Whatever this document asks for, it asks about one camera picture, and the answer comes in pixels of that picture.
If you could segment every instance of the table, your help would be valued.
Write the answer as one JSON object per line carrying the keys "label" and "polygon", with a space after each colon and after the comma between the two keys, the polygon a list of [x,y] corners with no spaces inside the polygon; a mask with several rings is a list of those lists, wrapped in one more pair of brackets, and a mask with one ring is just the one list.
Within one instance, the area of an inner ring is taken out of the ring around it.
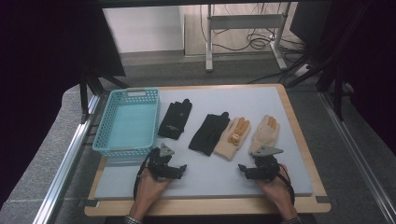
{"label": "table", "polygon": [[[230,86],[194,86],[194,87],[163,87],[160,90],[179,89],[231,89],[231,88],[265,88],[276,87],[281,102],[287,113],[290,126],[300,149],[306,170],[313,186],[313,194],[296,197],[295,207],[299,213],[323,213],[331,209],[330,201],[321,183],[316,166],[304,140],[303,133],[294,115],[288,95],[282,85],[230,85]],[[94,193],[105,168],[106,158],[102,158],[96,177],[92,184],[89,200],[94,199]],[[86,206],[85,213],[92,217],[119,217],[129,213],[134,201],[99,201],[94,206]],[[186,216],[186,215],[243,215],[272,214],[276,208],[263,197],[221,198],[221,199],[162,199],[156,202],[148,212],[149,216]]]}

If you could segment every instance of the teal plastic basket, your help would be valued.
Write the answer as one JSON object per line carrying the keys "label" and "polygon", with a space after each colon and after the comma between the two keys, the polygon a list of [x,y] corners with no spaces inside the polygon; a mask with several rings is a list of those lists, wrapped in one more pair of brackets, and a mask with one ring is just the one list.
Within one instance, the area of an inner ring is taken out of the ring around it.
{"label": "teal plastic basket", "polygon": [[146,157],[156,146],[158,89],[112,91],[92,148],[106,157]]}

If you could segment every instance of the black glove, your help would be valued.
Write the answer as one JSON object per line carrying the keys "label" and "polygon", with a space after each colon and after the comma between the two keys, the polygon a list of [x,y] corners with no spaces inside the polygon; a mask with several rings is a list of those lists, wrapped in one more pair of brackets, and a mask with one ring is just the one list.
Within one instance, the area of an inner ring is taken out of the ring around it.
{"label": "black glove", "polygon": [[202,151],[206,156],[210,156],[220,140],[222,132],[227,128],[230,119],[228,113],[219,115],[209,114],[206,116],[201,128],[192,138],[189,148]]}
{"label": "black glove", "polygon": [[170,104],[160,125],[158,135],[177,140],[184,132],[184,126],[186,126],[191,108],[192,103],[189,99],[185,99],[183,103],[174,102]]}

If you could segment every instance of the tan glove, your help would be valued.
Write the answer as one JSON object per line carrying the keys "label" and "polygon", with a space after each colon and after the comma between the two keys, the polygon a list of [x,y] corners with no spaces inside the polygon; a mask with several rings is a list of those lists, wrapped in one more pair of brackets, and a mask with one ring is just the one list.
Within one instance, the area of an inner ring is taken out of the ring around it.
{"label": "tan glove", "polygon": [[229,161],[232,160],[236,150],[242,146],[250,130],[250,121],[244,118],[236,118],[230,121],[227,128],[221,134],[214,152],[227,158]]}
{"label": "tan glove", "polygon": [[272,116],[265,115],[259,124],[257,131],[253,134],[253,142],[250,145],[249,153],[257,151],[262,146],[273,147],[279,134],[279,123]]}

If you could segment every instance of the person's right hand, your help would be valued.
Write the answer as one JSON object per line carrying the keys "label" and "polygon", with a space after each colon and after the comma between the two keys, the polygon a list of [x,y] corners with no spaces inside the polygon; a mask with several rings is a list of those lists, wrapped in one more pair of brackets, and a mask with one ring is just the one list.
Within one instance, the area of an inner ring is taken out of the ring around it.
{"label": "person's right hand", "polygon": [[[279,173],[286,179],[290,180],[286,165],[280,164],[280,166]],[[255,181],[259,185],[262,192],[264,192],[265,196],[276,205],[283,220],[290,220],[298,216],[296,209],[291,203],[291,196],[288,187],[279,177],[276,177],[271,182],[265,180]]]}

